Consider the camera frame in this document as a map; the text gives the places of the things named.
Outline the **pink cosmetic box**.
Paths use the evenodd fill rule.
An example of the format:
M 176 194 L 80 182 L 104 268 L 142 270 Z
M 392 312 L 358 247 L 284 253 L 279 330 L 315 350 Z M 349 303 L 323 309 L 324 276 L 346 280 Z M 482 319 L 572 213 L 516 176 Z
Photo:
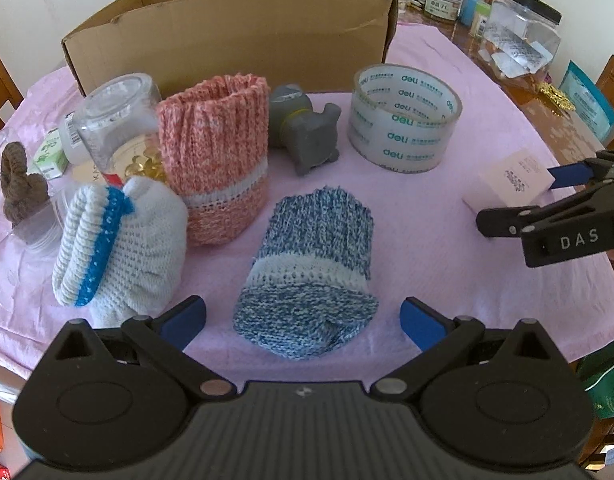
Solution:
M 462 200 L 471 211 L 528 206 L 555 178 L 535 154 L 523 148 L 489 165 L 467 185 Z

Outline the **green tissue pack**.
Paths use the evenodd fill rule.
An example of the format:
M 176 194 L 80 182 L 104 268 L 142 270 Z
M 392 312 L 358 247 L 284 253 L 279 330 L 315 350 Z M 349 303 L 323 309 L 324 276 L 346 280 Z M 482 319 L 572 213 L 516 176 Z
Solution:
M 30 174 L 41 174 L 46 180 L 54 180 L 65 175 L 68 170 L 66 157 L 58 128 L 49 130 L 30 162 Z

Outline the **clear capsule jar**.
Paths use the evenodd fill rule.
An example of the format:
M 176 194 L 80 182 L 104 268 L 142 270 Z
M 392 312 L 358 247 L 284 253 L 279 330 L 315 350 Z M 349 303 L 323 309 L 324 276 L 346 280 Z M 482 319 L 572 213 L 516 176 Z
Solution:
M 123 185 L 158 155 L 159 101 L 152 77 L 131 73 L 102 84 L 76 107 L 76 132 L 109 184 Z

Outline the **clear tape roll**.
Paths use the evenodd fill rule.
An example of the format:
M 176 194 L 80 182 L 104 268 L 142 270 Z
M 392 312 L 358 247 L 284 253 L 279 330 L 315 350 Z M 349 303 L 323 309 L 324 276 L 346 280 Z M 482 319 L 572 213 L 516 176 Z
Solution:
M 362 68 L 354 83 L 348 139 L 363 158 L 400 174 L 439 165 L 463 110 L 448 84 L 397 64 Z

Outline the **large black-lid plastic jar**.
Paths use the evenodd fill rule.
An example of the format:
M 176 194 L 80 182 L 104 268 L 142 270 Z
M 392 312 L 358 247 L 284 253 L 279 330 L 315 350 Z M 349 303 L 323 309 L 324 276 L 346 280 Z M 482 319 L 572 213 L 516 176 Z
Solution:
M 560 47 L 561 21 L 561 12 L 542 0 L 493 0 L 478 56 L 504 84 L 540 84 Z

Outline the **pink table cloth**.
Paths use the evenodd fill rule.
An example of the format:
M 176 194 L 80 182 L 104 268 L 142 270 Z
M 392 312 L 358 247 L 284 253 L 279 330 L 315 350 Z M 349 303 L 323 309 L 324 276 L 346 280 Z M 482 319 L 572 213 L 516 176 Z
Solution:
M 281 152 L 269 158 L 269 198 L 345 188 L 372 211 L 369 284 L 379 308 L 348 344 L 309 361 L 290 361 L 250 344 L 232 327 L 233 308 L 268 226 L 261 214 L 232 243 L 188 253 L 177 298 L 205 300 L 204 330 L 189 356 L 242 384 L 248 380 L 363 380 L 412 359 L 417 347 L 403 335 L 399 308 L 413 296 L 444 315 L 466 314 L 490 327 L 538 320 L 566 359 L 575 361 L 614 340 L 614 271 L 604 255 L 526 266 L 515 238 L 488 240 L 462 200 L 482 168 L 527 148 L 546 165 L 553 156 L 532 125 L 464 53 L 437 28 L 398 27 L 389 61 L 447 82 L 463 110 L 441 163 L 424 174 L 397 174 L 362 158 L 347 140 L 339 159 L 295 174 Z

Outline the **blue small container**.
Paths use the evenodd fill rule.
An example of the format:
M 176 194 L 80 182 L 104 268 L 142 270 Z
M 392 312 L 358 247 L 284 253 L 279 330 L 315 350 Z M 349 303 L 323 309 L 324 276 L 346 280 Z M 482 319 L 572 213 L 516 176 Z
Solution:
M 460 23 L 465 27 L 472 25 L 478 2 L 479 0 L 462 0 L 459 19 Z

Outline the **brown knitted item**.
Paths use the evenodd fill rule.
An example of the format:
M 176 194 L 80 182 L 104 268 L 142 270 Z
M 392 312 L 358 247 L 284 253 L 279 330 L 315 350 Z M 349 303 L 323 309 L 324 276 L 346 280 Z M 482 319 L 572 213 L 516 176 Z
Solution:
M 10 142 L 2 151 L 0 188 L 4 196 L 4 216 L 14 228 L 49 200 L 44 176 L 27 172 L 26 151 L 21 142 Z

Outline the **grey toy elephant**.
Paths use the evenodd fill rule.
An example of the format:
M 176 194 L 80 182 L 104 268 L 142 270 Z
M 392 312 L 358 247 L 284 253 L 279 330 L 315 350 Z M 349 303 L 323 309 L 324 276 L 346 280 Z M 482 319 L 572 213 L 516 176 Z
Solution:
M 315 112 L 313 102 L 298 84 L 283 84 L 269 96 L 269 146 L 286 149 L 298 176 L 305 176 L 327 162 L 336 162 L 337 122 L 341 113 L 334 103 Z

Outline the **small black-lid jar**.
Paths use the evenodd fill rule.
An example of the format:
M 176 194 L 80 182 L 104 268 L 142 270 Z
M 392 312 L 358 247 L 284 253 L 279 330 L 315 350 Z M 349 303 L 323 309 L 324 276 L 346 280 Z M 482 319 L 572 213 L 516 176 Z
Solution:
M 454 23 L 458 19 L 462 0 L 425 0 L 424 14 L 437 21 Z

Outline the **cardboard box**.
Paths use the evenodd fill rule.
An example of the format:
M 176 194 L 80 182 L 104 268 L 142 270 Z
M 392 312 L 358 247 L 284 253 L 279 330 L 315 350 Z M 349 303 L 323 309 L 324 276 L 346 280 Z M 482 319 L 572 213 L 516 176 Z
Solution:
M 162 96 L 236 73 L 348 92 L 384 62 L 397 18 L 397 0 L 115 0 L 62 48 L 83 94 L 137 72 Z

